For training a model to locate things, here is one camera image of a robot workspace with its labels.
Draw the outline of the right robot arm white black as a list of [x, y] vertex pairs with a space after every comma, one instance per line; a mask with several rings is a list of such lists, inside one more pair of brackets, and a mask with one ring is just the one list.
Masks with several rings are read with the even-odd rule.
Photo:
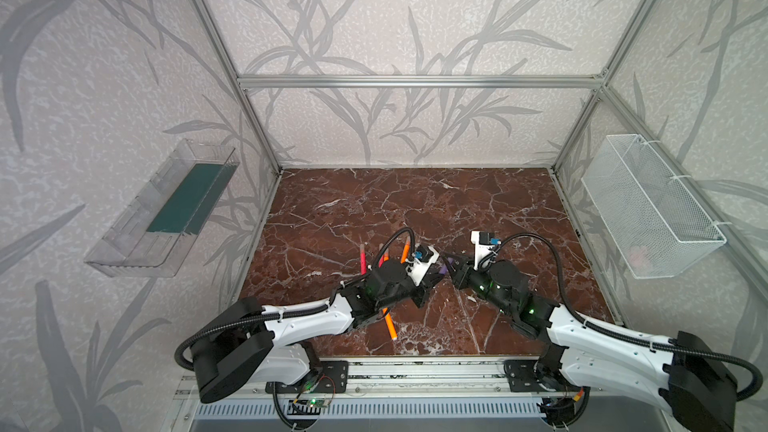
[[731, 431], [737, 403], [762, 387], [754, 364], [716, 353], [691, 333], [632, 331], [533, 294], [509, 261], [486, 271], [469, 257], [450, 255], [445, 262], [457, 289], [475, 292], [516, 332], [544, 344], [536, 376], [549, 388], [601, 389], [655, 406], [689, 431]]

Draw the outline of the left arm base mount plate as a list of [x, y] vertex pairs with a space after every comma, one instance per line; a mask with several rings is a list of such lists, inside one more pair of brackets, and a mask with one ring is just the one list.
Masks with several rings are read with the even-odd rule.
[[344, 393], [347, 390], [350, 363], [345, 360], [322, 360], [319, 371], [310, 371], [306, 378], [299, 380], [295, 385], [268, 382], [266, 392], [271, 394], [277, 390], [278, 394], [331, 394]]

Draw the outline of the orange marker diagonal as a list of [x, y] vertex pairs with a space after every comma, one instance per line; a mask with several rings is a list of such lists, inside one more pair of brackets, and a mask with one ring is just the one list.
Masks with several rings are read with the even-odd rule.
[[392, 341], [397, 340], [398, 339], [397, 330], [396, 330], [396, 327], [394, 325], [394, 322], [393, 322], [393, 319], [391, 317], [391, 314], [389, 312], [389, 309], [384, 309], [382, 311], [382, 314], [383, 314], [383, 318], [385, 320], [385, 324], [386, 324], [386, 327], [387, 327], [390, 339]]

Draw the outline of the orange marker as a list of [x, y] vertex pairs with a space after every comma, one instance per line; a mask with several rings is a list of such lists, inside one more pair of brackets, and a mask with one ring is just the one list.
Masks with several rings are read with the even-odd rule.
[[412, 240], [410, 238], [406, 239], [406, 242], [404, 244], [403, 251], [402, 251], [402, 254], [401, 254], [401, 257], [400, 257], [400, 263], [401, 264], [405, 264], [407, 262], [407, 260], [408, 260], [408, 257], [409, 257], [410, 251], [411, 251], [411, 242], [412, 242]]

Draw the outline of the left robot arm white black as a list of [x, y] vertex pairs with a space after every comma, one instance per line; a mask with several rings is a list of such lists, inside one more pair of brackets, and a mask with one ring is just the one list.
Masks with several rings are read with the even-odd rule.
[[322, 300], [264, 306], [255, 297], [240, 299], [183, 340], [174, 360], [194, 373], [204, 404], [229, 397], [252, 379], [288, 386], [315, 379], [321, 363], [312, 339], [367, 327], [403, 301], [423, 306], [443, 278], [438, 258], [423, 250], [405, 262], [386, 261]]

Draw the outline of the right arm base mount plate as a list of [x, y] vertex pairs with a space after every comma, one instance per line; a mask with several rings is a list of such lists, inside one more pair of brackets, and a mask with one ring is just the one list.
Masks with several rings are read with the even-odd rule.
[[503, 362], [503, 374], [511, 392], [575, 395], [581, 390], [565, 379], [545, 376], [537, 369], [537, 363], [532, 357], [507, 359]]

